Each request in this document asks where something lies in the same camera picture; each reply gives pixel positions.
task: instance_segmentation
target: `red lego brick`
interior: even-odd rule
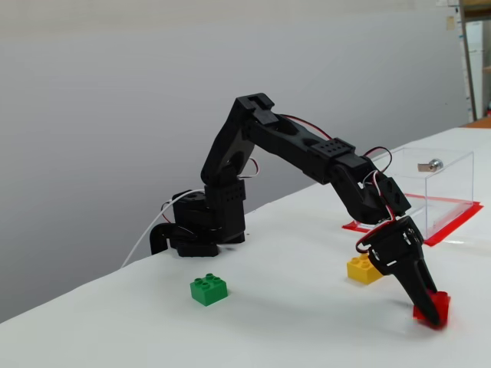
[[[440,330],[447,325],[448,321],[448,310],[450,307],[450,296],[445,291],[437,291],[435,294],[430,292],[431,300],[435,303],[437,307],[438,315],[440,316],[440,324],[434,326],[429,324],[424,318],[421,312],[414,306],[413,317],[421,323],[428,325],[434,329]]]

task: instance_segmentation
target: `gray wall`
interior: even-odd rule
[[[116,270],[162,202],[202,186],[237,96],[263,91],[359,152],[466,122],[451,10],[434,0],[271,0],[244,17],[239,2],[213,3],[229,13],[2,23],[0,320]],[[254,156],[248,211],[312,184]]]

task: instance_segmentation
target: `wire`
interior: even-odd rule
[[[371,172],[371,174],[372,173],[373,173],[373,175],[372,175],[372,184],[377,189],[378,195],[381,197],[381,199],[383,199],[384,197],[382,196],[382,192],[381,192],[381,190],[380,190],[380,188],[378,187],[378,184],[377,184],[377,174],[378,174],[378,171],[375,170],[375,171]],[[362,236],[356,242],[355,248],[356,248],[356,250],[357,250],[358,253],[361,253],[361,254],[368,253],[368,249],[360,249],[360,244],[362,242],[364,242],[367,238],[369,238],[370,236],[372,236],[373,234],[375,234],[376,232],[379,232],[381,230],[381,228],[384,228],[385,226],[390,225],[390,224],[392,224],[393,222],[396,221],[396,215],[394,214],[394,211],[392,210],[392,208],[389,207],[389,205],[387,205],[387,204],[385,205],[385,208],[389,212],[390,218],[387,221],[382,222],[376,228],[371,229],[367,234],[365,234],[364,236]]]
[[[257,175],[259,175],[259,173],[261,172],[261,166],[259,166],[259,163],[258,161],[253,158],[253,157],[249,157],[249,159],[254,163],[254,166],[255,166],[255,174],[254,175],[243,175],[243,176],[237,176],[238,178],[240,179],[248,179],[248,178],[255,178]],[[160,207],[160,213],[162,214],[162,217],[164,217],[166,219],[167,222],[169,222],[170,224],[172,223],[168,218],[167,216],[165,216],[165,214],[163,213],[163,207],[169,203],[170,201],[167,201],[165,203],[162,204],[162,206]]]
[[[171,205],[173,205],[174,203],[176,203],[177,201],[179,201],[181,198],[184,198],[185,196],[188,196],[189,194],[193,194],[193,193],[196,193],[196,192],[203,192],[202,189],[194,189],[194,190],[190,190],[188,192],[185,192],[183,194],[181,194],[180,196],[176,197],[175,199],[173,199],[172,201],[169,202],[168,205],[166,205],[162,211],[160,211],[160,213],[156,216],[156,218],[150,223],[150,225],[148,225],[148,228],[147,230],[145,230],[143,232],[143,234],[140,236],[140,238],[138,239],[137,243],[133,246],[133,248],[131,249],[131,252],[130,254],[126,257],[126,259],[124,260],[123,264],[121,265],[120,268],[123,268],[124,266],[127,265],[128,261],[130,260],[131,256],[133,255],[133,253],[137,250],[137,247],[138,245],[141,243],[143,237],[145,236],[146,233],[148,233],[148,231],[150,230],[150,228],[152,227],[152,225],[157,222],[157,220],[159,219],[160,215],[163,215],[163,213],[170,208]]]
[[[324,130],[322,130],[321,128],[319,128],[317,125],[314,125],[312,123],[309,123],[307,120],[300,119],[299,117],[294,117],[293,115],[284,115],[284,114],[281,114],[281,116],[282,117],[286,117],[287,119],[297,120],[300,123],[303,123],[305,125],[308,125],[309,127],[314,128],[315,130],[317,130],[319,133],[321,133],[323,136],[325,136],[328,140],[332,140],[332,138],[331,138],[331,136],[329,134],[327,134]]]
[[[261,172],[261,167],[259,166],[259,163],[257,162],[257,160],[252,158],[252,157],[249,157],[249,159],[254,163],[255,174],[254,175],[239,175],[239,176],[237,176],[238,178],[240,178],[240,179],[255,178]]]
[[[160,207],[160,211],[162,211],[162,210],[163,210],[163,207],[164,207],[164,206],[165,206],[167,203],[169,203],[169,202],[170,202],[170,201],[165,202],[165,203],[162,205],[162,207]],[[164,217],[164,218],[166,219],[166,221],[170,223],[170,220],[169,220],[169,219],[168,219],[168,218],[167,218],[167,217],[166,217],[166,216],[165,216],[163,213],[162,213],[162,217]]]
[[[384,150],[384,151],[387,151],[387,153],[389,154],[389,157],[390,157],[390,159],[389,159],[389,163],[387,164],[387,166],[385,166],[385,167],[384,167],[384,169],[383,169],[383,170],[381,170],[381,173],[383,173],[383,172],[385,172],[385,170],[387,170],[387,169],[389,168],[389,166],[390,166],[390,165],[391,165],[391,163],[392,163],[392,152],[391,152],[389,149],[387,149],[387,148],[385,148],[385,147],[382,147],[382,146],[376,146],[376,147],[374,147],[374,148],[372,148],[372,149],[368,150],[368,151],[367,151],[367,152],[366,152],[366,153],[365,153],[363,156],[369,155],[370,153],[373,153],[373,152],[375,152],[375,151],[377,151],[377,150]]]

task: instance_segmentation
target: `lego brick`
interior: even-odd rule
[[[414,306],[413,308],[413,318],[419,322],[428,325],[434,329],[442,329],[447,325],[448,322],[448,312],[450,309],[450,296],[445,291],[437,291],[436,293],[431,293],[431,300],[434,302],[435,307],[437,307],[438,315],[440,316],[440,324],[434,326],[429,324],[422,313]]]
[[[372,265],[368,255],[351,259],[347,264],[348,277],[363,284],[371,284],[383,275]]]
[[[191,283],[191,296],[205,307],[221,301],[228,295],[226,282],[213,274],[197,278]]]

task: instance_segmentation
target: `white cable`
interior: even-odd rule
[[[378,174],[378,171],[375,171],[373,179],[372,179],[372,183],[374,184],[375,188],[377,188],[378,196],[381,197],[381,199],[382,199],[382,192],[381,192],[380,188],[378,187],[378,183],[377,183],[377,174]],[[389,221],[395,220],[396,219],[395,215],[392,214],[392,210],[390,209],[390,207],[388,205],[385,205],[385,208],[387,209],[387,211],[389,212],[389,215],[390,215]]]
[[[377,170],[370,171],[370,173],[369,173],[367,176],[365,176],[365,178],[363,179],[363,182],[361,182],[361,184],[363,185],[363,187],[364,187],[364,188],[365,188],[365,182],[367,181],[367,179],[368,179],[370,176],[372,176],[374,173],[376,173],[376,172],[377,172]]]
[[[194,189],[194,190],[190,190],[184,194],[181,194],[179,197],[176,197],[175,199],[173,199],[172,201],[169,202],[168,205],[166,205],[162,211],[160,211],[160,213],[156,216],[156,218],[152,221],[152,223],[150,225],[148,225],[148,228],[147,230],[145,230],[145,232],[140,236],[140,238],[138,239],[137,243],[133,246],[133,249],[131,249],[131,252],[130,254],[126,257],[126,259],[124,260],[123,264],[121,265],[120,268],[123,268],[124,266],[127,265],[128,261],[130,260],[131,256],[133,255],[133,253],[137,250],[137,247],[138,245],[141,243],[143,237],[145,236],[146,233],[148,233],[148,231],[150,230],[150,228],[152,227],[152,225],[157,222],[157,220],[160,218],[161,215],[163,215],[163,213],[170,208],[171,205],[173,205],[174,203],[176,203],[177,201],[179,201],[181,198],[185,197],[185,196],[188,196],[189,194],[192,194],[192,193],[196,193],[196,192],[204,192],[202,189]]]
[[[253,158],[253,157],[249,157],[249,159],[251,161],[254,162],[254,164],[257,166],[256,169],[257,171],[255,172],[254,175],[239,175],[237,176],[239,179],[250,179],[250,178],[255,178],[257,175],[259,175],[259,173],[261,172],[261,166],[259,166],[259,163],[257,161],[257,159]]]

